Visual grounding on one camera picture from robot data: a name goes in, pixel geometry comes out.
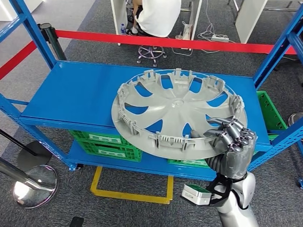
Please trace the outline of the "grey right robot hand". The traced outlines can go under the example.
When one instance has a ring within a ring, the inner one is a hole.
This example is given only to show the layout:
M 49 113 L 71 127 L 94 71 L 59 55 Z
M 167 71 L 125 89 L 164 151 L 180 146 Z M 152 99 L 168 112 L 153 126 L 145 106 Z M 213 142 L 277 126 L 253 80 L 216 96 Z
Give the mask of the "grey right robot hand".
M 213 117 L 208 122 L 219 125 L 218 129 L 207 130 L 203 135 L 215 136 L 212 147 L 221 153 L 206 158 L 207 165 L 227 178 L 245 177 L 255 151 L 257 134 L 233 117 Z

